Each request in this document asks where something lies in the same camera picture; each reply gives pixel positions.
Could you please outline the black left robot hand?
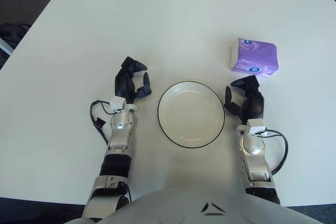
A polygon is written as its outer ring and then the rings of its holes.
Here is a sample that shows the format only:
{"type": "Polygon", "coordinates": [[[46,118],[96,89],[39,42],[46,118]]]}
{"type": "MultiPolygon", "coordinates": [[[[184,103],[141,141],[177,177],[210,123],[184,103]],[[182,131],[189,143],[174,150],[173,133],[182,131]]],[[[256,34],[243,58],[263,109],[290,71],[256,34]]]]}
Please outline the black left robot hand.
{"type": "Polygon", "coordinates": [[[132,59],[126,57],[121,65],[121,69],[115,78],[115,95],[125,98],[128,104],[133,104],[135,99],[141,99],[149,96],[152,93],[150,87],[150,79],[147,72],[143,76],[143,86],[135,89],[135,85],[132,81],[134,73],[147,70],[147,67],[132,59]]]}

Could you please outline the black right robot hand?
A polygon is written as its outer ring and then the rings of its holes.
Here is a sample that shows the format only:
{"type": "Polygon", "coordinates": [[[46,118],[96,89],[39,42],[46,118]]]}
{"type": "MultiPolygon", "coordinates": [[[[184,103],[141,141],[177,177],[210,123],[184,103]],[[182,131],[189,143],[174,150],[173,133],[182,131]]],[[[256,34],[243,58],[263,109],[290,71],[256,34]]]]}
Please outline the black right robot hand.
{"type": "Polygon", "coordinates": [[[245,101],[239,106],[232,101],[232,92],[229,86],[225,90],[224,108],[232,115],[239,117],[242,124],[246,125],[250,119],[263,119],[264,97],[259,91],[259,83],[255,75],[247,76],[233,81],[232,87],[239,88],[245,92],[245,101]]]}

